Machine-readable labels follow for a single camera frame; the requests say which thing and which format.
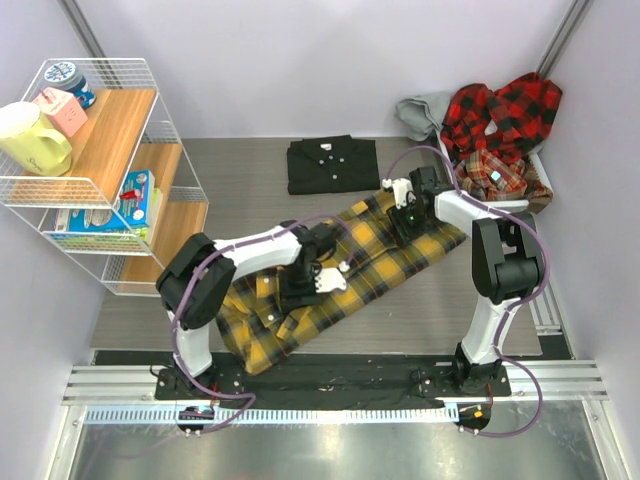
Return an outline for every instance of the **wooden shelf board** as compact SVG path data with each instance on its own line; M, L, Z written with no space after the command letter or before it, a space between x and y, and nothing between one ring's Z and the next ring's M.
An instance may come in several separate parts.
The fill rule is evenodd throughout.
M89 119L69 139L73 163L61 178L90 178L113 203L155 97L153 89L97 90L96 102L87 109ZM16 195L20 184L14 187Z
M167 203L162 221L156 225L154 237L158 242L153 250L164 265L169 264L191 235L202 231L206 212L204 202ZM128 257L120 281L155 283L161 273L162 268L153 257Z
M138 147L136 156L131 164L131 170L151 170L155 177L155 186L162 191L162 203L156 219L156 228L151 241L151 250L155 251L160 235L160 226L164 218L167 203L169 202L169 192L176 175L176 169L180 162L182 146L179 143L143 143Z

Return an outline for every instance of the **purple wall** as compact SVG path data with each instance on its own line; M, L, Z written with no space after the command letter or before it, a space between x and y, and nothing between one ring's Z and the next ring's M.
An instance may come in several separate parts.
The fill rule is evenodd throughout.
M183 137L389 136L401 98L534 70L569 0L80 0Z
M43 60L85 56L57 2L0 5L0 105L19 100ZM0 206L2 478L41 479L73 364L86 362L99 283Z
M556 190L538 219L578 353L595 358L640 452L640 4L593 2L551 78L564 89L541 153Z

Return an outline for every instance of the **lid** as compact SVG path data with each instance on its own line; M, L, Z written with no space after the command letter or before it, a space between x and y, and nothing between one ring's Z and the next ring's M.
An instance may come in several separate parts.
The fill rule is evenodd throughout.
M53 84L65 84L72 80L78 72L74 63L58 62L44 72L44 79Z
M10 138L29 130L40 117L40 109L31 102L10 103L0 108L0 138Z

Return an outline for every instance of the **metal floor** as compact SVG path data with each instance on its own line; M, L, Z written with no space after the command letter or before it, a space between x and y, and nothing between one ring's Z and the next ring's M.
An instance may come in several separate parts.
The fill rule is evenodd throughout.
M205 233L234 238L271 228L285 219L338 213L367 192L306 195L287 193L286 149L291 139L192 139L185 148L210 200ZM376 139L381 175L397 155L415 145L405 138ZM417 152L395 176L439 159ZM466 333L477 293L471 280L471 246L465 242L382 298L334 325L298 351L306 353L451 354ZM167 317L158 299L105 295L92 347L169 350ZM224 350L217 329L211 345ZM539 355L531 311L515 317L505 344L510 355Z
M526 423L535 404L493 407L490 430ZM236 427L179 437L176 428L85 426L74 480L596 480L605 479L581 402L548 402L512 439L475 438L452 424ZM121 460L113 454L134 459Z

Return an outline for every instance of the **yellow mug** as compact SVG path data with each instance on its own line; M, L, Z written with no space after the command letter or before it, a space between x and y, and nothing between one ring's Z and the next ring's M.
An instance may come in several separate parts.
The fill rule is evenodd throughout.
M71 167L71 144L34 103L0 108L0 149L38 175L57 177Z

